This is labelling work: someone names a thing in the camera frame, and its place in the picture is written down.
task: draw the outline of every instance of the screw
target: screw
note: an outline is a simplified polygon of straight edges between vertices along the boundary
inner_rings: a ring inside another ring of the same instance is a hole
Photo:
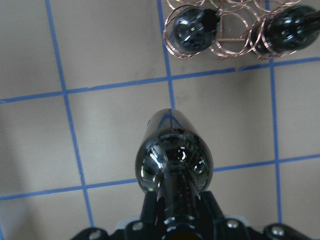
[[[239,223],[238,221],[231,219],[226,222],[226,225],[228,226],[228,228],[236,229],[239,226]]]
[[[285,230],[282,227],[279,227],[279,226],[273,226],[271,228],[271,232],[273,233],[273,235],[277,235],[277,236],[285,235]]]
[[[144,227],[144,224],[140,221],[137,221],[132,225],[132,230],[133,231],[140,231],[143,227]]]
[[[98,240],[101,237],[101,231],[99,229],[93,231],[89,235],[89,240]]]

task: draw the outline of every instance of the blue tape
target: blue tape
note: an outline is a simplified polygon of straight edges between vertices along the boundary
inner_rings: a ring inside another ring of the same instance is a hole
[[[270,85],[271,85],[271,101],[272,101],[277,216],[278,216],[278,222],[282,223],[282,199],[281,199],[281,176],[280,176],[279,144],[278,144],[277,99],[276,99],[275,68],[274,68],[273,59],[271,59],[269,63],[270,63],[269,68],[270,68]]]
[[[157,77],[157,78],[150,78],[150,79],[111,83],[106,85],[98,85],[93,87],[75,88],[75,89],[69,89],[66,92],[68,94],[77,94],[77,93],[85,93],[85,92],[91,92],[91,91],[100,91],[105,89],[115,89],[115,88],[123,88],[123,87],[136,86],[136,85],[166,82],[167,80],[168,80],[167,77]]]
[[[269,0],[264,0],[265,3],[265,9],[270,10],[270,2]]]
[[[162,9],[161,0],[156,1],[156,6],[157,6],[157,10],[158,10],[158,19],[159,19],[159,24],[160,24],[160,29],[161,29],[161,36],[162,36],[163,31],[165,29],[165,22],[164,22],[164,13],[163,13],[163,9]],[[167,76],[167,81],[168,81],[170,104],[171,104],[172,109],[176,109],[174,86],[172,84],[172,78],[171,78],[169,54],[168,54],[166,45],[163,41],[162,41],[162,49],[163,49],[163,57],[164,57],[166,76]]]
[[[71,109],[70,109],[69,98],[68,98],[68,95],[67,95],[67,87],[66,87],[63,67],[62,67],[62,63],[61,63],[61,57],[60,57],[60,52],[59,52],[59,47],[58,47],[57,35],[56,35],[54,19],[53,19],[53,15],[52,15],[52,9],[51,9],[51,5],[50,5],[50,0],[45,0],[45,6],[46,6],[48,21],[49,21],[49,27],[50,27],[50,31],[51,31],[52,44],[53,44],[56,64],[57,64],[57,68],[58,68],[58,72],[59,72],[61,88],[62,88],[62,91],[64,93],[63,98],[64,98],[64,103],[65,103],[65,109],[66,109],[68,122],[69,122],[69,127],[70,127],[70,132],[71,132],[71,136],[72,136],[72,142],[73,142],[76,162],[77,162],[77,166],[78,166],[78,171],[79,171],[79,174],[80,174],[81,185],[82,185],[82,190],[83,190],[83,196],[84,196],[84,200],[85,200],[85,205],[86,205],[86,209],[87,209],[89,222],[90,222],[90,225],[93,227],[94,226],[94,220],[93,220],[93,215],[92,215],[92,211],[91,211],[88,191],[86,189],[86,181],[85,181],[84,171],[83,171],[81,158],[80,158],[80,154],[79,154],[76,131],[75,131],[74,122],[73,122],[73,118],[72,118],[72,113],[71,113]]]
[[[0,240],[5,240],[5,235],[4,235],[4,232],[2,231],[1,224],[0,224]]]
[[[320,61],[320,57],[308,57],[308,58],[288,60],[288,61],[277,61],[273,63],[273,66],[279,67],[279,66],[288,66],[288,65],[295,65],[295,64],[307,64],[307,63],[318,62],[318,61]]]
[[[218,75],[218,74],[229,74],[235,73],[236,69],[234,67],[226,68],[226,69],[218,69],[218,70],[211,70],[211,71],[202,71],[202,72],[194,72],[194,73],[187,73],[182,75],[174,75],[172,76],[172,80],[179,80],[179,79],[189,79],[189,78],[198,78],[198,77],[205,77],[210,75]]]
[[[122,184],[132,184],[137,182],[138,182],[137,179],[132,178],[132,179],[119,180],[119,181],[108,181],[108,182],[90,184],[90,185],[87,185],[86,188],[95,189],[95,188],[109,187],[109,186],[122,185]]]
[[[256,70],[256,69],[266,69],[266,68],[269,68],[269,63],[256,64],[256,65],[241,67],[238,70],[238,72],[250,71],[250,70]]]
[[[77,191],[82,189],[83,189],[82,186],[72,186],[72,187],[64,187],[64,188],[49,189],[49,190],[42,190],[42,191],[19,193],[19,194],[13,194],[13,195],[0,196],[0,201]]]
[[[17,97],[1,99],[0,104],[21,102],[21,101],[27,101],[32,99],[52,98],[52,97],[62,96],[63,94],[64,93],[62,91],[54,91],[54,92],[46,92],[46,93],[32,94],[32,95],[26,95],[26,96],[17,96]]]
[[[261,166],[272,165],[272,164],[275,164],[275,161],[261,161],[261,162],[253,162],[253,163],[240,164],[240,165],[217,167],[214,169],[214,171],[224,172],[224,171],[237,170],[237,169],[261,167]]]
[[[290,162],[295,162],[295,161],[305,161],[305,160],[317,159],[317,158],[320,158],[320,154],[290,157],[290,158],[280,159],[279,162],[281,164],[283,164],[283,163],[290,163]]]

